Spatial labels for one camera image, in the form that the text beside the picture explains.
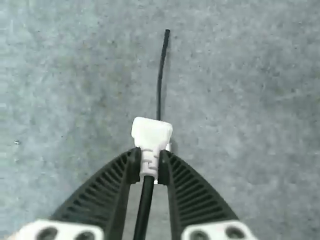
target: screw hole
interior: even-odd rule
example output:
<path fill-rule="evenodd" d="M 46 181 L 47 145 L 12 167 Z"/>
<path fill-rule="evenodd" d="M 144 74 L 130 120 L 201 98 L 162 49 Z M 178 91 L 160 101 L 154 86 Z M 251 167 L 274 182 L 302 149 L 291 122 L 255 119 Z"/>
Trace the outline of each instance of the screw hole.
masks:
<path fill-rule="evenodd" d="M 58 230 L 55 227 L 47 227 L 40 231 L 37 235 L 36 240 L 54 240 Z"/>
<path fill-rule="evenodd" d="M 204 231 L 198 230 L 191 233 L 190 240 L 209 240 L 209 237 Z"/>
<path fill-rule="evenodd" d="M 92 232 L 85 231 L 80 233 L 75 240 L 95 240 L 95 235 Z"/>
<path fill-rule="evenodd" d="M 245 238 L 244 232 L 241 229 L 234 227 L 234 226 L 229 226 L 225 230 L 225 234 L 230 239 L 244 239 Z"/>

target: white connector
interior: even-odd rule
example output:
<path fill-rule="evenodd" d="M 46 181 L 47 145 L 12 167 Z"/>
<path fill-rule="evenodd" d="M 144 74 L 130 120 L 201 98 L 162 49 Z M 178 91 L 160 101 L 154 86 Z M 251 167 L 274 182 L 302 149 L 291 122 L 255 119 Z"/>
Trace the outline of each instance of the white connector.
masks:
<path fill-rule="evenodd" d="M 140 177 L 153 176 L 158 179 L 159 153 L 170 150 L 173 127 L 170 123 L 145 117 L 136 117 L 132 124 L 131 136 L 134 145 L 141 148 Z"/>

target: cable end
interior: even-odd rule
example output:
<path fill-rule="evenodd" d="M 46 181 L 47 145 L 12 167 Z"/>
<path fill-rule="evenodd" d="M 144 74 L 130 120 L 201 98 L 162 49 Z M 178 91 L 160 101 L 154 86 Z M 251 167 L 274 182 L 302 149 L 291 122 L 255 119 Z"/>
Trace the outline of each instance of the cable end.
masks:
<path fill-rule="evenodd" d="M 173 127 L 170 123 L 145 117 L 136 117 L 132 124 L 131 136 L 134 145 L 141 149 L 140 177 L 158 178 L 159 154 L 168 149 Z"/>

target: floor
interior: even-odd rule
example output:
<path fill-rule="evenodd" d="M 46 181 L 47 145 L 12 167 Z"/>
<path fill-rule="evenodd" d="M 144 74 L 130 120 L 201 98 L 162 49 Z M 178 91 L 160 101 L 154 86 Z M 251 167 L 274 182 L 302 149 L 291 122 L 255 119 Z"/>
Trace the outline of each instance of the floor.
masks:
<path fill-rule="evenodd" d="M 319 0 L 2 0 L 0 237 L 48 217 L 163 119 L 261 240 L 320 239 Z M 132 239 L 140 186 L 123 239 Z M 156 186 L 147 239 L 170 239 Z"/>

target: black cable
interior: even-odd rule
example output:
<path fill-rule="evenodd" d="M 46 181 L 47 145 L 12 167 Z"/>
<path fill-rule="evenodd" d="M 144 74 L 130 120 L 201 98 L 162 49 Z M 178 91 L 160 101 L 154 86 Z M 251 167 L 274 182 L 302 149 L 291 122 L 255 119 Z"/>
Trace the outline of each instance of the black cable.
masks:
<path fill-rule="evenodd" d="M 154 192 L 154 177 L 145 176 L 143 179 L 143 187 L 141 192 L 138 215 L 136 217 L 133 240 L 145 240 L 149 213 Z"/>
<path fill-rule="evenodd" d="M 157 80 L 157 104 L 156 104 L 156 119 L 161 120 L 161 87 L 162 76 L 165 65 L 165 58 L 168 48 L 170 30 L 166 29 L 164 33 L 163 46 L 161 51 L 160 67 Z M 133 240 L 145 240 L 147 233 L 147 226 L 149 221 L 149 214 L 152 202 L 152 195 L 154 192 L 155 178 L 153 176 L 145 176 L 143 178 L 143 186 L 141 192 L 141 198 L 139 203 L 139 210 L 136 216 L 135 228 Z"/>
<path fill-rule="evenodd" d="M 160 58 L 160 67 L 158 73 L 158 81 L 156 87 L 156 119 L 161 120 L 161 86 L 162 86 L 162 76 L 164 72 L 164 65 L 165 65 L 165 58 L 167 54 L 167 48 L 169 43 L 169 35 L 170 30 L 166 29 L 164 32 L 164 39 L 163 39 L 163 46 L 161 51 L 161 58 Z"/>

